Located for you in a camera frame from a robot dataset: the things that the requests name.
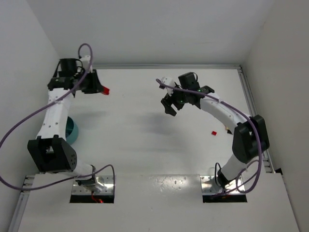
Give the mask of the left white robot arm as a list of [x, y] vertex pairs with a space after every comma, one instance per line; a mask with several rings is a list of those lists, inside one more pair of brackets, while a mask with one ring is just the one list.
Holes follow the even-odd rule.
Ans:
[[50, 107], [36, 139], [30, 140], [27, 148], [41, 173], [74, 176], [79, 186], [99, 193], [104, 190], [103, 178], [94, 173], [96, 168], [93, 165], [78, 159], [66, 138], [69, 109], [75, 93], [78, 90], [85, 94], [104, 92], [90, 60], [90, 56], [60, 59], [47, 85]]

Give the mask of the red lego brick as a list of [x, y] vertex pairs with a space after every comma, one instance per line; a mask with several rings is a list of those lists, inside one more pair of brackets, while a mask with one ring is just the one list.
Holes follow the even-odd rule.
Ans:
[[101, 94], [109, 95], [110, 94], [110, 89], [105, 87], [105, 86], [102, 86]]

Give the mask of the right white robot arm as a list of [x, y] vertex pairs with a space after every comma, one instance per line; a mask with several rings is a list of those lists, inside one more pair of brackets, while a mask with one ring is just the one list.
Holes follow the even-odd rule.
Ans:
[[270, 143], [265, 120], [260, 115], [250, 116], [221, 100], [214, 89], [200, 86], [198, 75], [188, 72], [176, 83], [169, 77], [157, 79], [160, 89], [167, 93], [161, 100], [165, 113], [176, 116], [185, 104], [191, 104], [219, 120], [233, 135], [232, 155], [227, 163], [215, 172], [214, 182], [224, 189], [253, 163], [258, 163], [253, 186], [256, 186], [263, 164], [263, 153]]

